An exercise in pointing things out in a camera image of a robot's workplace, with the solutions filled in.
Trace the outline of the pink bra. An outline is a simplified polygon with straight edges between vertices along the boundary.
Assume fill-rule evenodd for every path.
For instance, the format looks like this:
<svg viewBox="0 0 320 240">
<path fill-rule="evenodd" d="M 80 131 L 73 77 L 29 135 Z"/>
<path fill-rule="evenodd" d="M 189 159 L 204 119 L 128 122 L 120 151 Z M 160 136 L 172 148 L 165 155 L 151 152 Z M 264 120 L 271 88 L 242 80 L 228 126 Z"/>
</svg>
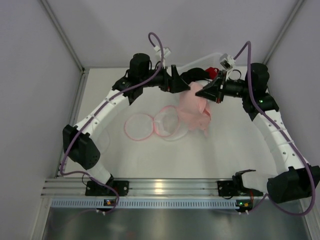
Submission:
<svg viewBox="0 0 320 240">
<path fill-rule="evenodd" d="M 179 104 L 176 108 L 179 118 L 187 125 L 190 131 L 202 130 L 208 135 L 208 127 L 211 122 L 211 109 L 205 98 L 196 96 L 203 89 L 198 82 L 191 82 L 190 89 L 179 96 Z"/>
</svg>

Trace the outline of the pink trimmed mesh laundry bag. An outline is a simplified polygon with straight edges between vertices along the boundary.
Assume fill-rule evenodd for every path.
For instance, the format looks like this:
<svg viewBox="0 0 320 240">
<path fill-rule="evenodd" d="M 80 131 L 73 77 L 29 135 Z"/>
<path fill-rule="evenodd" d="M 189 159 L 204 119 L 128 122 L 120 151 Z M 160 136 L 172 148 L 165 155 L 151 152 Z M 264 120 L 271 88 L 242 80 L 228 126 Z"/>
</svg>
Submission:
<svg viewBox="0 0 320 240">
<path fill-rule="evenodd" d="M 124 124 L 124 133 L 134 141 L 144 141 L 157 135 L 165 141 L 173 142 L 187 135 L 189 129 L 178 115 L 177 108 L 167 105 L 155 116 L 136 113 Z"/>
</svg>

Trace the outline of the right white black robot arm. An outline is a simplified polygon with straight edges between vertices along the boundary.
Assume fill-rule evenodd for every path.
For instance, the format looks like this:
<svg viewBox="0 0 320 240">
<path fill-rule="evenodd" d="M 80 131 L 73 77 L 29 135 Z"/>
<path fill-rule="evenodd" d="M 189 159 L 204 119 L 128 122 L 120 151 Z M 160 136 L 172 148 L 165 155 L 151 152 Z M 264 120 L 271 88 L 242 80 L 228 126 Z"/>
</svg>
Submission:
<svg viewBox="0 0 320 240">
<path fill-rule="evenodd" d="M 221 70 L 196 96 L 221 103 L 225 96 L 240 98 L 242 107 L 259 130 L 275 162 L 277 174 L 254 169 L 238 171 L 232 180 L 239 192 L 256 190 L 268 196 L 278 207 L 294 200 L 310 198 L 309 213 L 316 202 L 320 167 L 302 156 L 282 120 L 279 106 L 267 92 L 270 75 L 266 65 L 252 63 L 244 80 L 231 80 Z"/>
</svg>

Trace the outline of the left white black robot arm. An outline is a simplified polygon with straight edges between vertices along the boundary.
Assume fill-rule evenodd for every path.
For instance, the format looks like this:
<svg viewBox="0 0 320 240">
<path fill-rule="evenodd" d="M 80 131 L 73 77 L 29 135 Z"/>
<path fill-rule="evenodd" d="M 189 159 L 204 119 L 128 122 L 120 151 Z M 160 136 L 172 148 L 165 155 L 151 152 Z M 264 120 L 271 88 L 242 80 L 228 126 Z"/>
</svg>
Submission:
<svg viewBox="0 0 320 240">
<path fill-rule="evenodd" d="M 145 53 L 136 53 L 129 62 L 125 75 L 115 82 L 103 101 L 83 120 L 74 126 L 68 124 L 62 130 L 64 159 L 70 158 L 79 164 L 82 173 L 100 185 L 107 185 L 112 174 L 103 166 L 98 148 L 100 134 L 124 109 L 129 107 L 144 88 L 158 87 L 163 92 L 181 93 L 190 89 L 181 78 L 175 65 L 171 73 L 159 62 L 155 69 Z"/>
</svg>

